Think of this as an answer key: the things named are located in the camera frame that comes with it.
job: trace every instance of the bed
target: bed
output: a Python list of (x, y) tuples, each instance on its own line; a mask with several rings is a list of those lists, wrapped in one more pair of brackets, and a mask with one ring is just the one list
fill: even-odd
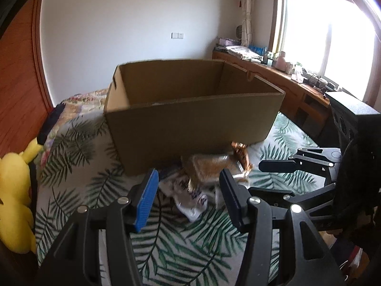
[[(126, 195), (143, 176), (123, 174), (107, 122), (102, 114), (106, 90), (68, 100), (43, 150), (35, 159), (38, 178), (35, 233), (41, 265), (54, 239), (81, 204), (102, 207)], [(321, 188), (324, 179), (305, 172), (262, 173), (262, 159), (286, 159), (299, 147), (317, 145), (293, 122), (278, 113), (261, 143), (249, 147), (254, 170), (249, 185), (289, 189), (303, 194)], [(213, 201), (194, 222), (179, 211), (172, 197), (158, 190), (145, 228), (132, 235), (145, 285), (234, 285), (247, 235), (231, 224), (227, 211)], [(270, 278), (277, 272), (279, 232), (273, 231)], [(102, 284), (110, 285), (104, 236), (100, 236)]]

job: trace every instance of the curtain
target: curtain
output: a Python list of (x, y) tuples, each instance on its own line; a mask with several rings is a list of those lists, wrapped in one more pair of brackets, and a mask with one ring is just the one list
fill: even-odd
[(241, 0), (242, 6), (242, 46), (252, 45), (253, 31), (251, 29), (251, 11), (254, 0)]
[(368, 86), (365, 91), (363, 102), (377, 111), (381, 111), (381, 42), (375, 36), (375, 49), (373, 53), (372, 70), (370, 72)]

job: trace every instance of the blue gripper pad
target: blue gripper pad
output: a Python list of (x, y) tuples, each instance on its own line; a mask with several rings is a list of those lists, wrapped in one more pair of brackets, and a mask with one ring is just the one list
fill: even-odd
[(138, 205), (136, 206), (136, 220), (134, 222), (135, 231), (138, 233), (147, 223), (152, 203), (154, 202), (157, 188), (159, 186), (159, 173), (153, 170), (150, 176), (145, 177), (142, 184), (145, 184)]

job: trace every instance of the open cardboard box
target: open cardboard box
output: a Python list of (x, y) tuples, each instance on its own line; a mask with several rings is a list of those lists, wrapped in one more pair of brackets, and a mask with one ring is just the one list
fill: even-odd
[(126, 174), (136, 175), (264, 140), (284, 95), (222, 60), (144, 61), (116, 68), (104, 113)]

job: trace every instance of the snack package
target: snack package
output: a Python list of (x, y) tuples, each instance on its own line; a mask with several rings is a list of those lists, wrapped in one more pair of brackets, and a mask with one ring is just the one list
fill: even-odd
[(219, 184), (220, 172), (228, 169), (233, 178), (245, 181), (253, 168), (247, 146), (232, 142), (233, 153), (222, 155), (196, 154), (182, 157), (182, 165), (190, 177), (190, 188), (204, 188)]
[(208, 195), (200, 188), (189, 187), (189, 176), (180, 170), (159, 182), (159, 188), (172, 197), (180, 212), (195, 221), (208, 207)]

